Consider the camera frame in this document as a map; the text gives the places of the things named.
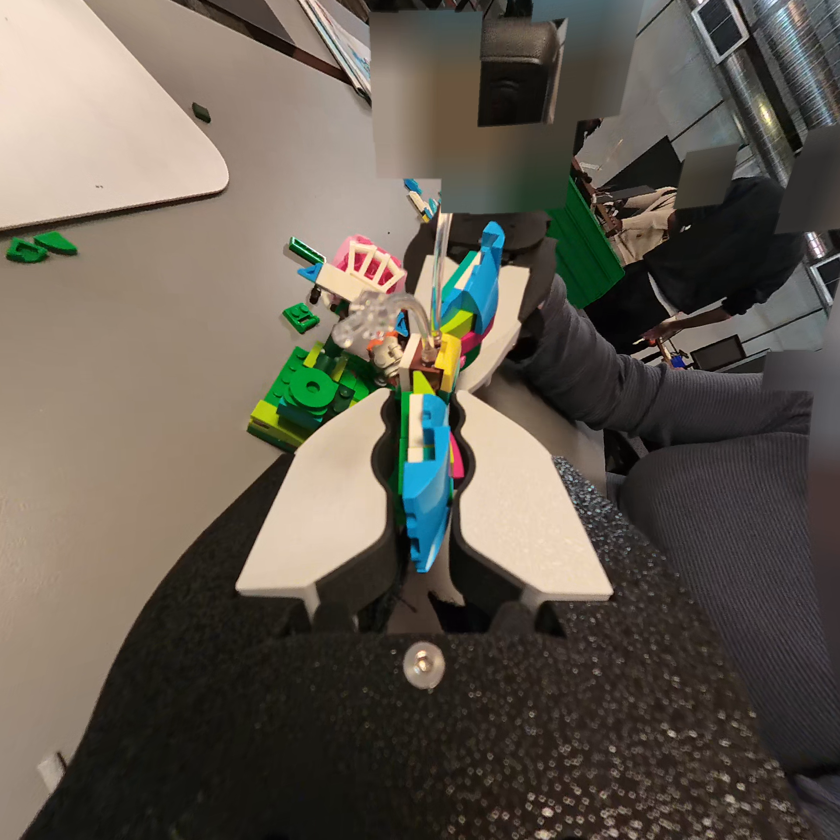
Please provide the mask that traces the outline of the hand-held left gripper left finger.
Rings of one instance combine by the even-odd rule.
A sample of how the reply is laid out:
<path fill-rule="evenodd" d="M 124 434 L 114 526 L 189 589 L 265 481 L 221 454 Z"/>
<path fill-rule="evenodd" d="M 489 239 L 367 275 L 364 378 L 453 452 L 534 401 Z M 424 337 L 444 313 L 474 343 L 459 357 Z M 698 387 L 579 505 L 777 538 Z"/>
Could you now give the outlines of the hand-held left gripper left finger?
<path fill-rule="evenodd" d="M 374 601 L 400 567 L 392 476 L 400 411 L 381 389 L 297 450 L 235 588 L 251 597 Z"/>

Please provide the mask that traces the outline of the white rounded desk mat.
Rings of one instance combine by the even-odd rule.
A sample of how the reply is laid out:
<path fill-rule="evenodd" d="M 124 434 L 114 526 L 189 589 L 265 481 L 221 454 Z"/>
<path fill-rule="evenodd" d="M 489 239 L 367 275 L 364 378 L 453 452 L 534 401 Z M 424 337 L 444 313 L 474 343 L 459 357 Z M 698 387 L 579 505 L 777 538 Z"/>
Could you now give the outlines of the white rounded desk mat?
<path fill-rule="evenodd" d="M 228 167 L 85 2 L 1 2 L 1 229 L 221 193 Z"/>

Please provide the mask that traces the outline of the black monitor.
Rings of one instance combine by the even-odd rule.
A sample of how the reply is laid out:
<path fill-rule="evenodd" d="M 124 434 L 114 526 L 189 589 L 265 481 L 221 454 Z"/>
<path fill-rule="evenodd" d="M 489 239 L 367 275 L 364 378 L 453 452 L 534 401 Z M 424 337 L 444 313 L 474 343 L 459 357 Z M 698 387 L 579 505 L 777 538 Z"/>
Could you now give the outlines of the black monitor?
<path fill-rule="evenodd" d="M 719 371 L 746 359 L 747 355 L 737 334 L 720 339 L 690 352 L 696 370 Z"/>

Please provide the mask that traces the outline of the white air vent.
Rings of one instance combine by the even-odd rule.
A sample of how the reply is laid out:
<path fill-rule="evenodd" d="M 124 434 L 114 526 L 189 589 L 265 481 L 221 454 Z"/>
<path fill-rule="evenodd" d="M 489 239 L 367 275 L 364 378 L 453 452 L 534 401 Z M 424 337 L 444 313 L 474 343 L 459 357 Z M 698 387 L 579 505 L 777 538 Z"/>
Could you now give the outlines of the white air vent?
<path fill-rule="evenodd" d="M 715 65 L 720 65 L 750 38 L 735 1 L 700 1 L 690 15 Z"/>

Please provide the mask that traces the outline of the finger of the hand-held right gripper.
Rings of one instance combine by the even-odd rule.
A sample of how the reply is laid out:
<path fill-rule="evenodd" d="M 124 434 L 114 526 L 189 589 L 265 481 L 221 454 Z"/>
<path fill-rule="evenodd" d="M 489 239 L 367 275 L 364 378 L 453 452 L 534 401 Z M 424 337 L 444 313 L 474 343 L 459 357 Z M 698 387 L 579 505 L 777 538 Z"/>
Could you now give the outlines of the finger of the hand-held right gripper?
<path fill-rule="evenodd" d="M 476 359 L 459 374 L 460 391 L 473 393 L 485 386 L 515 345 L 522 327 L 519 312 L 528 283 L 529 268 L 500 269 L 496 316 Z"/>
<path fill-rule="evenodd" d="M 406 269 L 406 292 L 414 295 L 417 302 L 423 306 L 429 320 L 432 337 L 436 343 L 440 338 L 434 333 L 434 255 L 404 255 L 403 267 Z M 445 284 L 447 278 L 454 271 L 454 262 L 446 258 L 444 260 L 443 279 Z M 418 321 L 415 313 L 406 310 L 406 325 L 409 334 L 419 331 Z"/>

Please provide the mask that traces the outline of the green plastic bin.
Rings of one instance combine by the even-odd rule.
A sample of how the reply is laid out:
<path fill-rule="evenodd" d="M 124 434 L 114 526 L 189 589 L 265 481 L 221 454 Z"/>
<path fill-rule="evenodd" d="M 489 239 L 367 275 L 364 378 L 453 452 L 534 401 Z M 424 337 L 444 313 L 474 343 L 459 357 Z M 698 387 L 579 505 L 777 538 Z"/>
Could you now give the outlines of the green plastic bin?
<path fill-rule="evenodd" d="M 624 268 L 572 176 L 565 204 L 547 211 L 548 236 L 555 241 L 556 273 L 570 304 L 585 309 L 624 276 Z"/>

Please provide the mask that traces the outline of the lego instruction booklet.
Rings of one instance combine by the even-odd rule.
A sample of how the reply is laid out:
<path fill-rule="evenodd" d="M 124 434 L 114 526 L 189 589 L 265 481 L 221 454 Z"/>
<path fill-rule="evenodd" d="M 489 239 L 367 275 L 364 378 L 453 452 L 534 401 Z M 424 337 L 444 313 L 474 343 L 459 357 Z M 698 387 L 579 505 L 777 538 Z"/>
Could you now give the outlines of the lego instruction booklet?
<path fill-rule="evenodd" d="M 347 76 L 353 90 L 371 104 L 371 48 L 369 36 L 359 38 L 347 29 L 352 15 L 334 2 L 299 1 L 299 6 L 321 41 Z"/>

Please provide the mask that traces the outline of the silver air duct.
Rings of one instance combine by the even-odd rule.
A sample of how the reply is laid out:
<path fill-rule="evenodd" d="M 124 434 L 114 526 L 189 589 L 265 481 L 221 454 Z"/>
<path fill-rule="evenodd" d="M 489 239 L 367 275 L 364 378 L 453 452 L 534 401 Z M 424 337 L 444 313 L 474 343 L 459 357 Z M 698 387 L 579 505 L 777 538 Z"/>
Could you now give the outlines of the silver air duct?
<path fill-rule="evenodd" d="M 737 4 L 750 38 L 717 71 L 753 158 L 785 185 L 808 131 L 838 124 L 839 2 Z"/>

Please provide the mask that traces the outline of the person's right forearm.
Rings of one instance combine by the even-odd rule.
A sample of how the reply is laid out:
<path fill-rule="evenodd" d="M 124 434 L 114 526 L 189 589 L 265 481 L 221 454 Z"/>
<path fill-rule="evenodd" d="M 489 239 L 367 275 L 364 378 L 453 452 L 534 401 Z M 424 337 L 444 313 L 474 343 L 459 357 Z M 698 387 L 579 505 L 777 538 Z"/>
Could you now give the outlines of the person's right forearm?
<path fill-rule="evenodd" d="M 774 436 L 809 452 L 808 393 L 773 391 L 759 373 L 678 371 L 618 353 L 571 306 L 559 276 L 541 314 L 542 337 L 521 369 L 570 420 L 665 447 Z"/>

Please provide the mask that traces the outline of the pile of loose lego pieces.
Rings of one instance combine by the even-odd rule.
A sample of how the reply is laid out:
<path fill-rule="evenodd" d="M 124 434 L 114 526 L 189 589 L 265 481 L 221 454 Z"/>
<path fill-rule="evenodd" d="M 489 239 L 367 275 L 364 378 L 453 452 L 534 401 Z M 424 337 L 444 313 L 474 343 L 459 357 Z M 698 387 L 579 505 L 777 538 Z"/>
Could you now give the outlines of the pile of loose lego pieces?
<path fill-rule="evenodd" d="M 434 218 L 439 209 L 439 196 L 426 196 L 419 185 L 418 181 L 413 178 L 404 178 L 403 184 L 406 189 L 407 197 L 410 203 L 416 209 L 416 212 L 422 223 L 427 223 Z"/>

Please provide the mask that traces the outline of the person's grey clothed body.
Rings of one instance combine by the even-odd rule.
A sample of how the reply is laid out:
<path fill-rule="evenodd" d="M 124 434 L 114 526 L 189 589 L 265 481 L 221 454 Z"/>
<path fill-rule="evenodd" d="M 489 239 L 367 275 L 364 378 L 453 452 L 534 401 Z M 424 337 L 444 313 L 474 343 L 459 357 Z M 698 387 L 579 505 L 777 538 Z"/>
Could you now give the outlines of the person's grey clothed body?
<path fill-rule="evenodd" d="M 838 773 L 838 684 L 807 527 L 806 437 L 661 448 L 613 494 L 708 614 L 788 774 Z"/>

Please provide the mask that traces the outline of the pink and white lego build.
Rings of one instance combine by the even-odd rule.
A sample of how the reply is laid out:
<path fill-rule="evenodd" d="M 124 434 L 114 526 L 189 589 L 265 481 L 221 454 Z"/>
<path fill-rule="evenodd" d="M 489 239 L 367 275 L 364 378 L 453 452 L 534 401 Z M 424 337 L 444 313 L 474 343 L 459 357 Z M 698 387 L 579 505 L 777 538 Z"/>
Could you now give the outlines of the pink and white lego build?
<path fill-rule="evenodd" d="M 320 289 L 330 308 L 353 303 L 365 291 L 388 296 L 404 292 L 407 277 L 399 259 L 357 234 L 342 242 L 331 262 L 302 267 L 297 273 Z"/>

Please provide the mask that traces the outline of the colourful lego bird model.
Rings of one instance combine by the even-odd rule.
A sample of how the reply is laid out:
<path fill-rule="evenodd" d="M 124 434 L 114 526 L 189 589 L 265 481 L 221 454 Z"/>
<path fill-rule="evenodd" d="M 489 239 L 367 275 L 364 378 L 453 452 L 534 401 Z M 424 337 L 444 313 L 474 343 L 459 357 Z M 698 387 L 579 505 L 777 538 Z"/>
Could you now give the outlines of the colourful lego bird model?
<path fill-rule="evenodd" d="M 480 352 L 494 322 L 505 235 L 496 221 L 485 226 L 479 245 L 453 249 L 453 220 L 448 241 L 439 240 L 442 223 L 422 224 L 432 235 L 434 255 L 434 333 L 422 305 L 406 292 L 384 295 L 365 291 L 353 303 L 331 308 L 338 314 L 330 338 L 345 350 L 364 342 L 369 360 L 385 375 L 401 411 L 396 453 L 396 492 L 405 519 L 412 562 L 427 572 L 441 549 L 457 484 L 465 470 L 449 421 L 449 404 L 459 389 L 459 374 Z M 445 259 L 454 271 L 442 282 Z M 409 334 L 406 310 L 415 313 L 419 331 Z"/>

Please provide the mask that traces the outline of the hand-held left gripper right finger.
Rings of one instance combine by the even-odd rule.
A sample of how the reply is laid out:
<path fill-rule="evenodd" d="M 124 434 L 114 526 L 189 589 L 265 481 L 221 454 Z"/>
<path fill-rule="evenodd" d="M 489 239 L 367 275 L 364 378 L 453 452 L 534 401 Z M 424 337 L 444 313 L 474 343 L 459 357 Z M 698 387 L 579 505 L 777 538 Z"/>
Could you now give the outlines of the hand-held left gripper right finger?
<path fill-rule="evenodd" d="M 453 504 L 451 580 L 469 602 L 607 602 L 613 587 L 546 447 L 457 394 L 466 462 Z"/>

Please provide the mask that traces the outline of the green lego base build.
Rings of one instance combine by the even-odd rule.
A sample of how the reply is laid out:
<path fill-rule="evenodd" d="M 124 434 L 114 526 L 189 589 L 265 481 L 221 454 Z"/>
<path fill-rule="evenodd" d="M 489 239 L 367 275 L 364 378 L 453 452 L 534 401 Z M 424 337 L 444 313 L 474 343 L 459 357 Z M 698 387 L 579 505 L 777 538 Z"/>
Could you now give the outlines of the green lego base build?
<path fill-rule="evenodd" d="M 368 357 L 332 338 L 310 350 L 296 346 L 250 414 L 247 431 L 294 453 L 328 421 L 384 387 L 384 373 Z"/>

